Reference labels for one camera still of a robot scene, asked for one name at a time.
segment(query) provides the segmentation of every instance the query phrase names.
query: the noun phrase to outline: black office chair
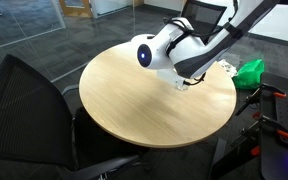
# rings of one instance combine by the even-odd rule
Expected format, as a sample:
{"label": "black office chair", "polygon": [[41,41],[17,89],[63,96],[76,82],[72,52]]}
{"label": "black office chair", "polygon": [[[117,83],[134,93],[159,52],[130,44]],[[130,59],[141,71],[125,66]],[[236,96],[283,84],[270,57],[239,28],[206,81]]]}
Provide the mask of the black office chair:
{"label": "black office chair", "polygon": [[72,115],[61,93],[20,59],[5,57],[0,65],[1,160],[54,164],[68,180],[97,178],[139,160],[141,148],[104,133],[84,108],[74,121],[76,151]]}
{"label": "black office chair", "polygon": [[[214,32],[226,7],[207,4],[196,0],[187,0],[181,17],[185,17],[198,34]],[[208,44],[210,37],[201,37],[203,43]]]}

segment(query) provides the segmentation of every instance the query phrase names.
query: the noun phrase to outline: chair backrest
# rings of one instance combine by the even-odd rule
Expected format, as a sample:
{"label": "chair backrest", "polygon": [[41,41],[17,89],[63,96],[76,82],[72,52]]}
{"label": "chair backrest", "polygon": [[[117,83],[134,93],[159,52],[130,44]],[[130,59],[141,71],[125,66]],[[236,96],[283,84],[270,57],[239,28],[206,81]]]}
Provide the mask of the chair backrest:
{"label": "chair backrest", "polygon": [[[185,17],[191,23],[195,32],[207,34],[215,30],[225,10],[225,6],[187,0],[181,17]],[[201,39],[204,44],[207,44],[209,37],[202,37]]]}
{"label": "chair backrest", "polygon": [[72,115],[57,88],[20,59],[0,65],[0,159],[75,170]]}

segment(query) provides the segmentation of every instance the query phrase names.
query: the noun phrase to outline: green object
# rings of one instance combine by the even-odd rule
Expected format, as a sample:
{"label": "green object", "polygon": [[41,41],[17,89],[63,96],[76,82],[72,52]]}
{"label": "green object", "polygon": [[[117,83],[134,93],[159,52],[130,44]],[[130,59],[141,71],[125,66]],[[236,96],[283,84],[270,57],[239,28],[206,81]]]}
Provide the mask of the green object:
{"label": "green object", "polygon": [[264,63],[255,59],[244,64],[233,78],[237,89],[256,89],[261,83],[261,74],[264,72]]}

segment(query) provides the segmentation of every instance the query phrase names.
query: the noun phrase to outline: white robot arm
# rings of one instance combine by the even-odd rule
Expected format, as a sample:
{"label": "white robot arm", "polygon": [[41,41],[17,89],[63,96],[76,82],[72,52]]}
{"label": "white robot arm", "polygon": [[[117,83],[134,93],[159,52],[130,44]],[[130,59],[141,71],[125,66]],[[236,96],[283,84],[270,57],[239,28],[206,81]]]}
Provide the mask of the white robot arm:
{"label": "white robot arm", "polygon": [[194,36],[185,18],[173,18],[154,37],[139,45],[137,58],[148,69],[173,69],[183,78],[204,74],[213,62],[250,28],[261,20],[280,0],[240,0],[238,11],[216,36],[204,45]]}

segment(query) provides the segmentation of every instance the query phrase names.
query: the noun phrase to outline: round table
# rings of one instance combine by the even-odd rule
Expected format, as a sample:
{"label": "round table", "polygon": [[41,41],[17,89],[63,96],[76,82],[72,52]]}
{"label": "round table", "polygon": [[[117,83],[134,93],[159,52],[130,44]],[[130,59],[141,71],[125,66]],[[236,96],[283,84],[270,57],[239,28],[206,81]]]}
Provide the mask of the round table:
{"label": "round table", "polygon": [[236,91],[217,62],[205,81],[178,90],[143,68],[136,50],[130,43],[114,46],[83,71],[80,97],[101,128],[133,144],[173,148],[201,141],[229,120]]}

